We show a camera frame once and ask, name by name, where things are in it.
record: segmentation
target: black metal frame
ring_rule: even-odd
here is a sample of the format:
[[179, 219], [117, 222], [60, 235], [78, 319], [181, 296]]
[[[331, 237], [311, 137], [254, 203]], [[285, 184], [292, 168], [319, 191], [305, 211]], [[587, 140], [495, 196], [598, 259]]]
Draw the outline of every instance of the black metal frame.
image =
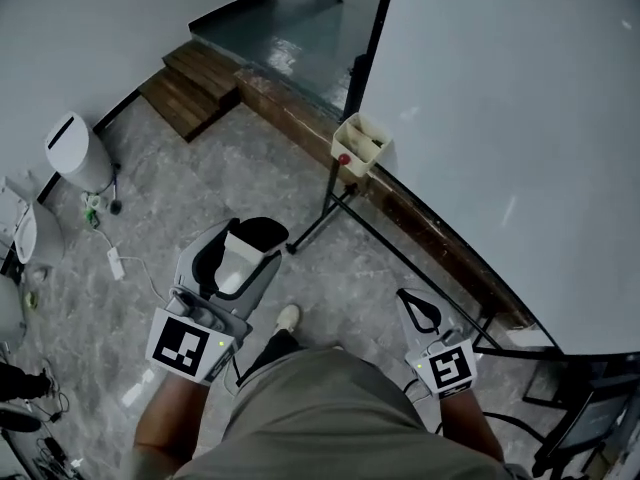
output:
[[[340, 163], [337, 160], [333, 160], [329, 171], [329, 180], [325, 191], [325, 196], [322, 204], [322, 212], [309, 226], [300, 237], [293, 243], [286, 244], [286, 250], [290, 254], [296, 254], [300, 245], [308, 240], [310, 235], [318, 229], [323, 223], [327, 222], [327, 219], [333, 214], [336, 209], [344, 211], [349, 217], [360, 224], [366, 229], [376, 240], [384, 245], [391, 253], [394, 254], [402, 263], [404, 263], [414, 274], [416, 274], [422, 281], [424, 281], [434, 292], [440, 297], [446, 300], [451, 306], [458, 312], [458, 314], [464, 318], [467, 323], [478, 333], [473, 348], [475, 352], [495, 355], [501, 357], [523, 358], [523, 359], [551, 359], [561, 360], [565, 356], [558, 349], [542, 350], [542, 351], [528, 351], [528, 350], [510, 350], [502, 347], [488, 332], [489, 326], [494, 321], [496, 313], [489, 315], [483, 325], [462, 309], [462, 307], [453, 300], [438, 284], [431, 279], [427, 274], [420, 270], [405, 254], [402, 253], [395, 245], [393, 245], [382, 233], [374, 228], [369, 222], [367, 222], [360, 214], [358, 214], [353, 208], [351, 208], [347, 202], [347, 199], [356, 195], [357, 185], [348, 185], [345, 187], [343, 193], [340, 196], [334, 194], [334, 189], [338, 179], [338, 172], [340, 169]], [[493, 348], [480, 347], [481, 340], [486, 340]]]
[[347, 100], [342, 113], [343, 121], [360, 109], [360, 104], [362, 103], [364, 90], [367, 86], [369, 75], [371, 74], [373, 59], [375, 58], [376, 51], [378, 50], [378, 43], [380, 42], [382, 28], [384, 27], [384, 22], [387, 18], [387, 11], [389, 10], [390, 3], [391, 0], [380, 0], [378, 10], [376, 11], [376, 17], [373, 22], [373, 27], [371, 29], [369, 44], [367, 45], [367, 53], [354, 59], [351, 83], [349, 84]]
[[531, 379], [529, 380], [529, 383], [524, 390], [524, 395], [522, 395], [522, 401], [527, 402], [528, 404], [539, 405], [541, 407], [551, 407], [552, 409], [567, 409], [567, 405], [558, 400], [559, 388], [556, 389], [551, 400], [545, 400], [544, 398], [537, 398], [529, 395], [529, 391], [531, 390], [531, 386], [533, 386], [533, 383], [536, 380], [536, 376], [538, 374], [538, 371], [540, 370], [541, 364], [541, 362], [536, 364], [536, 367], [533, 370], [533, 375], [531, 376]]
[[589, 390], [585, 391], [581, 400], [572, 403], [567, 410], [565, 416], [560, 423], [547, 435], [544, 443], [535, 454], [535, 464], [532, 472], [534, 478], [541, 476], [549, 469], [560, 470], [570, 462], [570, 460], [587, 450], [597, 447], [604, 439], [606, 439], [615, 427], [615, 420], [612, 422], [608, 430], [589, 441], [575, 444], [567, 448], [561, 448], [562, 443], [576, 425], [585, 409], [593, 403], [603, 400], [610, 400], [618, 396], [627, 396], [629, 398], [638, 386], [638, 375], [624, 375], [617, 378], [600, 379], [589, 383]]

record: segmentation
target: person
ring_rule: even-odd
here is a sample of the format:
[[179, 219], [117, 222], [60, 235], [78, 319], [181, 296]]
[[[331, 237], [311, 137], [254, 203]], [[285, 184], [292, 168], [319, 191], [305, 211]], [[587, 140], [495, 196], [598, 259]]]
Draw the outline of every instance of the person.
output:
[[52, 394], [53, 380], [46, 368], [39, 375], [29, 375], [17, 366], [0, 362], [0, 402], [17, 398], [33, 400]]
[[234, 478], [509, 479], [502, 448], [471, 390], [440, 402], [444, 437], [377, 367], [338, 349], [303, 349], [287, 306], [240, 379], [222, 442], [193, 458], [208, 387], [169, 373], [122, 464], [132, 480]]

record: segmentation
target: foot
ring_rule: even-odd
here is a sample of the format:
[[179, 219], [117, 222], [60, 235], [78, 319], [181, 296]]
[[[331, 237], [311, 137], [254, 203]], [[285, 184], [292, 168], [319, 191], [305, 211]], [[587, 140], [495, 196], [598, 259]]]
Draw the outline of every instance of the foot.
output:
[[280, 311], [278, 319], [276, 320], [276, 329], [273, 331], [273, 334], [276, 334], [278, 331], [283, 329], [285, 331], [289, 331], [289, 333], [293, 333], [300, 322], [300, 313], [301, 311], [298, 306], [295, 304], [289, 304], [286, 308]]

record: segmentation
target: white device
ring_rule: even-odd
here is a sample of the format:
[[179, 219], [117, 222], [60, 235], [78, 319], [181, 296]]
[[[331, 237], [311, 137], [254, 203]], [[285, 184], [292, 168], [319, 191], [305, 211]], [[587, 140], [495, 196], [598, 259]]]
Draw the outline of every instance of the white device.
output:
[[51, 166], [69, 183], [91, 193], [104, 191], [113, 180], [113, 167], [102, 141], [82, 118], [69, 112], [45, 139]]
[[470, 389], [478, 376], [473, 347], [451, 305], [425, 291], [403, 288], [396, 295], [409, 346], [407, 364], [439, 399]]
[[231, 219], [196, 238], [178, 258], [169, 302], [156, 309], [146, 358], [194, 382], [213, 382], [252, 331], [247, 319], [278, 271], [276, 249], [288, 236], [259, 217]]
[[146, 358], [199, 384], [210, 384], [238, 351], [236, 339], [156, 308]]
[[107, 251], [107, 258], [109, 258], [109, 266], [111, 267], [111, 273], [116, 281], [124, 279], [124, 267], [122, 266], [122, 260], [118, 254], [118, 249], [112, 247]]
[[55, 215], [37, 201], [29, 201], [20, 188], [0, 180], [2, 234], [11, 238], [21, 263], [55, 267], [64, 256], [62, 230]]

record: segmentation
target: wooden stair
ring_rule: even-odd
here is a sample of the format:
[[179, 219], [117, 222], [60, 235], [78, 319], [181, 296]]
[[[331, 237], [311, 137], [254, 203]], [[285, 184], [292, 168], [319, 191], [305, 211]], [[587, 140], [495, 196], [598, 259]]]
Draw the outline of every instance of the wooden stair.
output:
[[240, 66], [190, 41], [163, 58], [165, 66], [140, 93], [187, 142], [240, 103], [233, 75]]

